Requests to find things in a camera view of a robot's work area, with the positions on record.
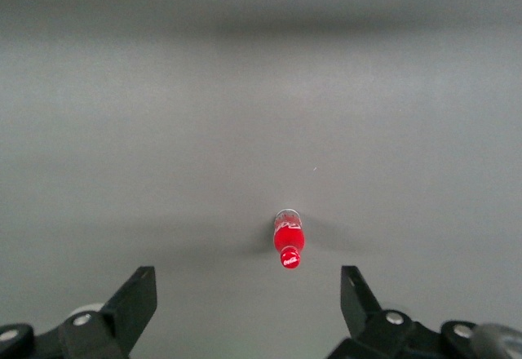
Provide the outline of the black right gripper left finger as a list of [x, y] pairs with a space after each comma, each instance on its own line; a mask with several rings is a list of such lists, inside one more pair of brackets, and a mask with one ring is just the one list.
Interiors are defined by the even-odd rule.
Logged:
[[136, 269], [98, 311], [79, 312], [59, 326], [64, 358], [128, 358], [157, 309], [156, 271]]

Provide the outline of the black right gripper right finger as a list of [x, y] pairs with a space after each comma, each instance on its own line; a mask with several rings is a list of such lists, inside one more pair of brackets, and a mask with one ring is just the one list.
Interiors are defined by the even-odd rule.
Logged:
[[440, 335], [395, 309], [381, 307], [356, 266], [343, 266], [340, 308], [349, 337], [331, 358], [439, 358]]

